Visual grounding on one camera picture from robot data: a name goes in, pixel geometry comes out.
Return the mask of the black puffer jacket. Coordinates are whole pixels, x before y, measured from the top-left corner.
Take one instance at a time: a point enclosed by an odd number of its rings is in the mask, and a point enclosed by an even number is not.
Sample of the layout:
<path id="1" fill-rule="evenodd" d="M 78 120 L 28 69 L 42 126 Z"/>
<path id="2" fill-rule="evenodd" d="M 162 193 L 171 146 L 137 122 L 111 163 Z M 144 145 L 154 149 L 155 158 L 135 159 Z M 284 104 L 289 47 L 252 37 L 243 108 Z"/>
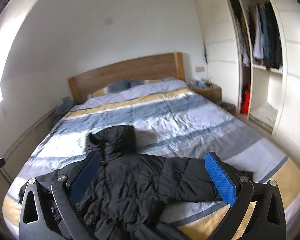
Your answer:
<path id="1" fill-rule="evenodd" d="M 66 182 L 81 161 L 33 177 L 20 189 L 20 239 L 187 239 L 160 220 L 165 207 L 222 201 L 205 158 L 138 153 L 133 126 L 89 134 L 85 149 L 87 155 L 98 153 L 101 163 L 80 202 L 70 202 Z M 226 166 L 237 180 L 252 178 Z"/>

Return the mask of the hanging clothes in wardrobe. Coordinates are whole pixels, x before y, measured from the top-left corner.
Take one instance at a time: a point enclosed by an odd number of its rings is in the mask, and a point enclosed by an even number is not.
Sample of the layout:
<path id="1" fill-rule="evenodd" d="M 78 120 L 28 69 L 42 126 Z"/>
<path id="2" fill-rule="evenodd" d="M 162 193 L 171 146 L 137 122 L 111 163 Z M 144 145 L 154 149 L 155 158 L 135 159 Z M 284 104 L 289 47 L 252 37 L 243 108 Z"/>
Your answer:
<path id="1" fill-rule="evenodd" d="M 267 70 L 282 69 L 282 46 L 277 20 L 270 3 L 248 7 L 245 21 L 241 9 L 237 9 L 236 25 L 239 49 L 244 67 L 250 67 L 250 57 Z"/>

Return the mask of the beige radiator cover cabinet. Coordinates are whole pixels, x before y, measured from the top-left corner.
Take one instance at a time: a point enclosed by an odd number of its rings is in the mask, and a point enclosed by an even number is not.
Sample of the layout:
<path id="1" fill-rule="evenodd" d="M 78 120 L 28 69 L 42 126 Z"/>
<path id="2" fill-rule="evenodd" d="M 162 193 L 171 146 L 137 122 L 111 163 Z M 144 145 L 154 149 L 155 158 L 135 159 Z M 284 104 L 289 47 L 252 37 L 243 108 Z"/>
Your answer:
<path id="1" fill-rule="evenodd" d="M 5 152 L 5 165 L 0 168 L 0 209 L 12 182 L 29 159 L 35 148 L 48 135 L 52 128 L 56 107 L 47 112 L 28 128 Z"/>

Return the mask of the red object in wardrobe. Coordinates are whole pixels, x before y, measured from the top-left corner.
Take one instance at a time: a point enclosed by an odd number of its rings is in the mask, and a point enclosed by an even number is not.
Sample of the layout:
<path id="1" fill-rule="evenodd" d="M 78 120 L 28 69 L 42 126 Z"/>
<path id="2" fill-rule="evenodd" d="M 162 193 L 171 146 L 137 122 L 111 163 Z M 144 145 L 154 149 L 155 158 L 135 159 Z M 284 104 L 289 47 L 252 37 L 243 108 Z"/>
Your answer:
<path id="1" fill-rule="evenodd" d="M 243 115 L 248 114 L 249 102 L 250 102 L 250 87 L 251 85 L 243 86 L 242 106 L 241 106 L 241 113 Z"/>

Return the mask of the blue-grey cloth beside bed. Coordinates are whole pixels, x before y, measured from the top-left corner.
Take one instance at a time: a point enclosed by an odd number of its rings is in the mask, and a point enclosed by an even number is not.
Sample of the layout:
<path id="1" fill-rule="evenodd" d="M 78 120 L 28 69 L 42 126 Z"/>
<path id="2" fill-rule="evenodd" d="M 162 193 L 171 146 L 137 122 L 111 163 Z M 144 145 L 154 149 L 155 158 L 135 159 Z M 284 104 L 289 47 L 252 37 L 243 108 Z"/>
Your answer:
<path id="1" fill-rule="evenodd" d="M 55 126 L 73 107 L 75 103 L 72 100 L 64 101 L 54 112 L 52 125 Z"/>

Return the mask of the striped duvet on bed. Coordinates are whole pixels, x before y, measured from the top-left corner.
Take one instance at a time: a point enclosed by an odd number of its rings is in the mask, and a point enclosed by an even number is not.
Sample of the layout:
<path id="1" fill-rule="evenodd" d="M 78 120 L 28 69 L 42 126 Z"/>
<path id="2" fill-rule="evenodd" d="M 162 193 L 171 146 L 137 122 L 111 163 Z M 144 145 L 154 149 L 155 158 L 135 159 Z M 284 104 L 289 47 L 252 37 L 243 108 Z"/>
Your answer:
<path id="1" fill-rule="evenodd" d="M 275 144 L 247 124 L 196 94 L 178 79 L 139 85 L 89 99 L 72 108 L 40 142 L 4 198 L 4 221 L 19 236 L 19 190 L 41 176 L 85 158 L 89 133 L 116 125 L 135 127 L 138 152 L 202 158 L 215 152 L 227 164 L 251 171 L 253 180 L 275 180 L 287 228 L 300 213 L 300 170 Z"/>

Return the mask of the wooden nightstand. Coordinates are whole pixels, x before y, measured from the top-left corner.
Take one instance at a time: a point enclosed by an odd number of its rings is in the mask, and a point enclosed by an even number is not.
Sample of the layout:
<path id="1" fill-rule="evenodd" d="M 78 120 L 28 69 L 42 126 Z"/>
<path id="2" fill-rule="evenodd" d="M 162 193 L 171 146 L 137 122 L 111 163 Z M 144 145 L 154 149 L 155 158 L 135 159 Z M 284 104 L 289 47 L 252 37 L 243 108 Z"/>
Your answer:
<path id="1" fill-rule="evenodd" d="M 204 88 L 190 86 L 190 89 L 213 103 L 219 103 L 222 100 L 222 89 L 217 85 L 209 85 Z"/>

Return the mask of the striped pillow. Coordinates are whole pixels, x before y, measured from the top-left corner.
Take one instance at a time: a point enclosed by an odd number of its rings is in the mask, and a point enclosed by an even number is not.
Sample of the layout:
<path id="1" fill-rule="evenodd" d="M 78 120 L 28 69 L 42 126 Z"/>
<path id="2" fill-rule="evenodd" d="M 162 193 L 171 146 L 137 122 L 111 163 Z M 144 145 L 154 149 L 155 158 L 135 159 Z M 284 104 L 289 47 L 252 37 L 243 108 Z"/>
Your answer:
<path id="1" fill-rule="evenodd" d="M 124 79 L 124 80 L 119 80 L 114 83 L 111 83 L 107 85 L 106 87 L 99 89 L 89 95 L 87 95 L 87 100 L 91 98 L 95 98 L 98 96 L 106 95 L 106 94 L 111 94 L 111 93 L 118 93 L 130 88 L 133 88 L 135 86 L 139 85 L 147 85 L 150 83 L 156 83 L 156 82 L 161 82 L 163 79 L 154 79 L 154 80 L 129 80 L 129 79 Z"/>

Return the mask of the wooden headboard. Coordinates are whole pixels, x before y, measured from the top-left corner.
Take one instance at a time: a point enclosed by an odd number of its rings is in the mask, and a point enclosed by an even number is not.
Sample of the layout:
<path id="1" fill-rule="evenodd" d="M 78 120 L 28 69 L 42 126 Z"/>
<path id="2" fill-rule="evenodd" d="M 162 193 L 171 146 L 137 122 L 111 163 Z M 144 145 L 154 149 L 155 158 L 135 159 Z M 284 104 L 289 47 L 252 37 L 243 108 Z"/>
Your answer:
<path id="1" fill-rule="evenodd" d="M 72 98 L 83 104 L 87 96 L 123 79 L 153 80 L 175 77 L 185 81 L 183 53 L 151 55 L 96 68 L 68 79 Z"/>

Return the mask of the white wardrobe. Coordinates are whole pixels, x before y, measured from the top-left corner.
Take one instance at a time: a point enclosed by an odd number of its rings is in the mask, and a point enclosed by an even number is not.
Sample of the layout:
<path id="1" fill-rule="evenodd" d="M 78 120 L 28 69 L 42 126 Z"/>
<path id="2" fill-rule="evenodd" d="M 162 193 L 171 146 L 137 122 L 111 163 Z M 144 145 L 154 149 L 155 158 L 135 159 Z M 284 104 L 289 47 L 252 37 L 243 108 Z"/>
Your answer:
<path id="1" fill-rule="evenodd" d="M 300 164 L 300 4 L 194 0 L 210 79 Z"/>

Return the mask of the wall socket plate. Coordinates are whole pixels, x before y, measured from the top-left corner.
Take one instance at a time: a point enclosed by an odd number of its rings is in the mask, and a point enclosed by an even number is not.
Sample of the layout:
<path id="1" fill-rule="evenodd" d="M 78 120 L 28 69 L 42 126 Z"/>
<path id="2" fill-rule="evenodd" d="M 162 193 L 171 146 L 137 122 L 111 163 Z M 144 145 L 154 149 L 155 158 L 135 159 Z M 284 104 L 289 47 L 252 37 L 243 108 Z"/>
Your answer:
<path id="1" fill-rule="evenodd" d="M 205 72 L 205 67 L 195 67 L 196 72 Z"/>

